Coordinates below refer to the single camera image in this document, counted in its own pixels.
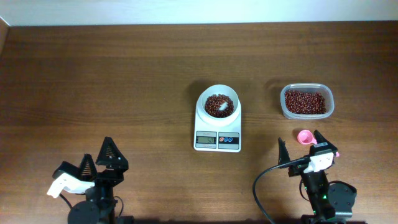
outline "white wall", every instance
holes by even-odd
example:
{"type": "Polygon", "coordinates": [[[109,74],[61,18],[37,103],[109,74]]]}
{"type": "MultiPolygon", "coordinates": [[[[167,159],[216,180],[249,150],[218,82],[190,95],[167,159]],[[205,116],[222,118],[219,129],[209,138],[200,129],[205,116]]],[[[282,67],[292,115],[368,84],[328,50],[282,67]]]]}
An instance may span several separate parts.
{"type": "Polygon", "coordinates": [[[398,19],[398,0],[0,0],[11,26],[398,19]]]}

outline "kitchen scale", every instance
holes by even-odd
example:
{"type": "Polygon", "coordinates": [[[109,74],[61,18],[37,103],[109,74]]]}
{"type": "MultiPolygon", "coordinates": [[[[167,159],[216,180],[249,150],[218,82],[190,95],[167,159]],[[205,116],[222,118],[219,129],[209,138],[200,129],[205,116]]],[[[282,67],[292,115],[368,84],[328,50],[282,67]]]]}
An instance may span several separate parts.
{"type": "Polygon", "coordinates": [[[226,85],[213,85],[205,90],[197,101],[193,148],[197,151],[239,152],[242,142],[241,103],[235,91],[226,85]],[[215,118],[205,111],[209,96],[223,94],[234,104],[234,110],[226,118],[215,118]]]}

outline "pile of beans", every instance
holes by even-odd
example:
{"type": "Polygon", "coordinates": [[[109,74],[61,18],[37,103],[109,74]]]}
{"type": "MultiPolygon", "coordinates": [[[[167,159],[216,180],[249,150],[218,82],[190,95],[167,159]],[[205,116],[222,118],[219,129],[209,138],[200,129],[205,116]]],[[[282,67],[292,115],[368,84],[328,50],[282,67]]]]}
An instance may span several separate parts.
{"type": "Polygon", "coordinates": [[[215,118],[226,118],[234,111],[233,101],[226,95],[219,94],[209,96],[205,103],[205,111],[215,118]],[[227,103],[225,109],[220,110],[221,105],[227,103]]]}
{"type": "Polygon", "coordinates": [[[285,92],[287,109],[296,114],[326,113],[325,99],[320,93],[302,93],[297,90],[285,92]]]}

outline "wooden table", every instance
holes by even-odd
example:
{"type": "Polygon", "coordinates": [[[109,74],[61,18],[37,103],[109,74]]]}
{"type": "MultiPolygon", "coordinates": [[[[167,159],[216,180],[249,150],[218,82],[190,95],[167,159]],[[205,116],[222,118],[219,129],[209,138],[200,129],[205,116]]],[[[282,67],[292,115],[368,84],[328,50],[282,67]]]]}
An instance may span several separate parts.
{"type": "MultiPolygon", "coordinates": [[[[338,147],[328,179],[358,189],[353,220],[398,220],[398,22],[13,27],[0,88],[2,224],[66,223],[65,202],[46,195],[52,172],[95,159],[105,136],[129,161],[114,189],[125,215],[265,220],[252,182],[277,164],[278,137],[292,159],[308,154],[300,128],[338,147]],[[306,82],[330,87],[330,118],[283,117],[281,89],[306,82]],[[243,106],[237,154],[193,150],[195,102],[217,83],[243,106]]],[[[299,181],[287,170],[260,181],[274,218],[312,213],[299,181]]]]}

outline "black cable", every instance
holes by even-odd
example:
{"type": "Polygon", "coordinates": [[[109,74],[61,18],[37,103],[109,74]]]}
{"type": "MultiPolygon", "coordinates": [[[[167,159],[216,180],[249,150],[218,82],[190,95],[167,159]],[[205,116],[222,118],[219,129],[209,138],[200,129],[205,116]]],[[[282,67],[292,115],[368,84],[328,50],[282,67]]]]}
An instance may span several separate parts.
{"type": "Polygon", "coordinates": [[[68,204],[69,208],[72,209],[72,205],[70,204],[68,199],[65,196],[63,196],[62,194],[60,194],[60,197],[68,204]]]}
{"type": "Polygon", "coordinates": [[[113,198],[118,198],[122,202],[122,209],[120,209],[120,213],[119,213],[119,216],[118,216],[118,218],[120,218],[120,216],[122,215],[122,212],[123,212],[123,208],[124,208],[123,200],[119,196],[114,196],[113,198]]]}
{"type": "Polygon", "coordinates": [[[303,192],[302,192],[302,190],[301,190],[301,188],[302,188],[302,185],[303,185],[303,179],[301,179],[301,180],[300,180],[300,183],[299,183],[299,185],[298,185],[298,189],[299,189],[299,191],[300,191],[300,195],[301,195],[301,197],[303,197],[303,198],[304,198],[304,200],[306,200],[306,201],[308,201],[308,202],[309,202],[309,200],[308,200],[308,199],[306,199],[306,198],[304,197],[304,194],[303,194],[303,192]]]}
{"type": "Polygon", "coordinates": [[[259,199],[257,198],[257,195],[256,195],[256,183],[260,179],[260,177],[262,177],[264,174],[266,174],[267,172],[269,172],[271,170],[274,170],[276,168],[281,168],[281,167],[292,166],[292,165],[296,164],[297,162],[301,162],[301,161],[304,161],[304,160],[305,160],[305,158],[300,158],[300,159],[296,159],[296,160],[287,162],[285,164],[279,164],[279,165],[273,166],[271,168],[268,168],[268,169],[262,171],[262,173],[260,175],[258,175],[257,178],[254,180],[254,183],[253,183],[253,196],[254,196],[254,199],[255,199],[257,205],[259,206],[260,210],[262,211],[262,213],[268,218],[268,220],[272,224],[275,224],[275,221],[268,215],[268,213],[265,211],[264,207],[261,205],[259,199]]]}

